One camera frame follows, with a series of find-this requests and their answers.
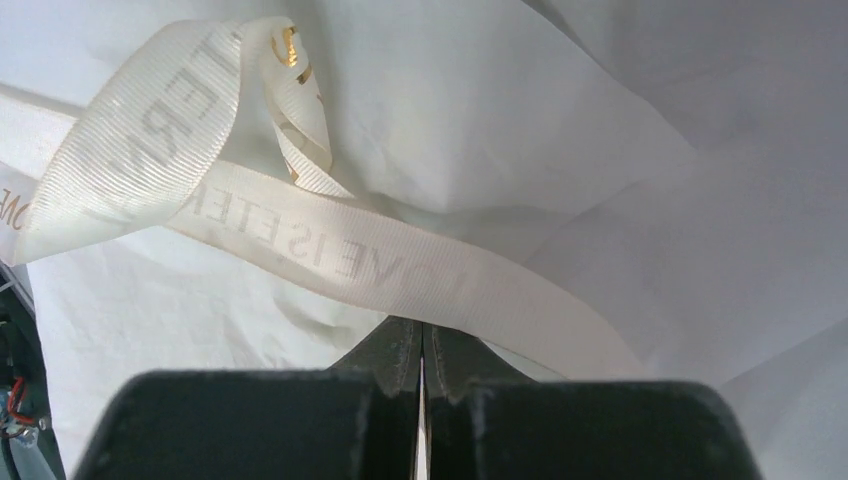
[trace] textured ribbon surface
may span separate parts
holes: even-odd
[[[282,153],[267,161],[284,161],[293,182],[219,159],[252,65]],[[166,27],[91,102],[40,180],[0,171],[0,255],[24,263],[166,225],[329,298],[457,328],[569,378],[645,375],[610,324],[568,292],[354,198],[328,173],[322,102],[288,19]],[[5,103],[22,119],[74,122]]]

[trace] grosgrain ribbon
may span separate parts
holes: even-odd
[[[218,159],[254,66],[295,185]],[[0,249],[24,263],[166,225],[326,297],[458,328],[569,378],[645,375],[586,304],[494,253],[369,211],[331,164],[290,20],[173,24],[74,124]]]

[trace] red wire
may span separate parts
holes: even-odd
[[[23,392],[20,392],[20,398],[18,398],[18,392],[20,391],[21,387],[23,387]],[[9,415],[11,415],[19,423],[34,425],[34,418],[27,417],[18,413],[18,408],[20,407],[21,402],[26,396],[26,390],[27,387],[24,384],[24,378],[18,377],[18,379],[15,381],[15,386],[12,387],[12,392],[9,394],[9,399],[6,401],[6,410],[8,410]]]

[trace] white backdrop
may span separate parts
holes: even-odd
[[[569,289],[659,376],[718,387],[768,478],[841,478],[848,7],[231,3],[5,2],[0,83],[84,106],[171,21],[288,15],[338,174]],[[276,148],[243,125],[228,148]],[[30,276],[69,469],[136,372],[323,367],[382,319],[163,229]]]

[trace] black device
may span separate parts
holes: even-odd
[[[47,380],[33,312],[19,296],[17,281],[7,268],[0,268],[0,279],[0,451],[4,463],[0,470],[12,480],[61,480],[65,474],[50,426]]]
[[[474,337],[400,318],[326,371],[138,377],[76,478],[414,478],[422,386],[433,479],[760,478],[705,386],[536,383]]]

